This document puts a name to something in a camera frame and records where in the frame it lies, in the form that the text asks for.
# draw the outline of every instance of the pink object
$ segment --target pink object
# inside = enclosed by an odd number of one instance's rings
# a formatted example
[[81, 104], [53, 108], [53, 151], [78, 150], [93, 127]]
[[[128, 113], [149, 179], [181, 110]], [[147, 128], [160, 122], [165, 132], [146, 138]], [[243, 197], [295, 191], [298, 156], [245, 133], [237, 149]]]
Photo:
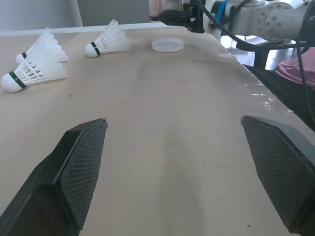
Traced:
[[[315, 48], [310, 48], [302, 55], [307, 85], [315, 90]], [[298, 59], [290, 59], [280, 63], [275, 71], [282, 77], [302, 84]]]
[[149, 0], [150, 16], [159, 16], [163, 12], [162, 0]]

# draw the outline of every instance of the cardboard surface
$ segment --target cardboard surface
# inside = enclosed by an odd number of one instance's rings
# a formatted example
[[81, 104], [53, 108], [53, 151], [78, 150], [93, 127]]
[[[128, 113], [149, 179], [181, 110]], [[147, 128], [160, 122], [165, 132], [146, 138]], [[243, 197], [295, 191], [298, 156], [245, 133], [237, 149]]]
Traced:
[[[314, 132], [210, 35], [128, 31], [132, 49], [89, 59], [99, 32], [56, 35], [70, 78], [17, 94], [0, 88], [0, 212], [64, 132], [96, 118], [108, 130], [81, 236], [289, 236], [263, 189], [243, 115]], [[180, 52], [151, 41], [179, 37]], [[36, 36], [0, 39], [0, 73]]]

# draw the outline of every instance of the shuttlecock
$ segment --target shuttlecock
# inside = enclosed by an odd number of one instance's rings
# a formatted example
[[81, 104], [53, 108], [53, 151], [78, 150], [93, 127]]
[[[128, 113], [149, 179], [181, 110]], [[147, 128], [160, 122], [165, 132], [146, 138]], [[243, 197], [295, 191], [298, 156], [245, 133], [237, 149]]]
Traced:
[[18, 65], [21, 64], [26, 57], [34, 53], [40, 53], [38, 49], [41, 48], [43, 50], [45, 47], [50, 48], [54, 54], [59, 55], [59, 62], [69, 60], [61, 46], [58, 44], [58, 41], [55, 39], [54, 35], [50, 33], [48, 28], [46, 28], [46, 30], [41, 34], [41, 36], [27, 52], [21, 53], [16, 57], [16, 63]]
[[85, 53], [90, 58], [96, 58], [102, 53], [128, 51], [130, 44], [126, 33], [118, 22], [112, 20], [106, 30], [92, 43], [85, 47]]
[[5, 74], [1, 85], [8, 92], [19, 92], [28, 85], [67, 78], [67, 71], [59, 59], [51, 49], [44, 48], [41, 53], [23, 59], [15, 71]]

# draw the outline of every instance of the green band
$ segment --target green band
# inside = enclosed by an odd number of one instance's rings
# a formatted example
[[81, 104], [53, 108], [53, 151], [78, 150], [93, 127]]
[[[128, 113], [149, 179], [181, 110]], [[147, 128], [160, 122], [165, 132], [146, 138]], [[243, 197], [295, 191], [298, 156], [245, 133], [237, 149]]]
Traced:
[[17, 77], [17, 75], [13, 71], [9, 72], [9, 75], [21, 88], [26, 88], [26, 85], [19, 79], [19, 77]]
[[100, 52], [99, 52], [99, 49], [97, 48], [96, 44], [95, 44], [94, 42], [92, 42], [91, 44], [92, 44], [92, 46], [94, 47], [94, 49], [95, 49], [97, 55], [99, 56], [99, 55], [100, 55]]

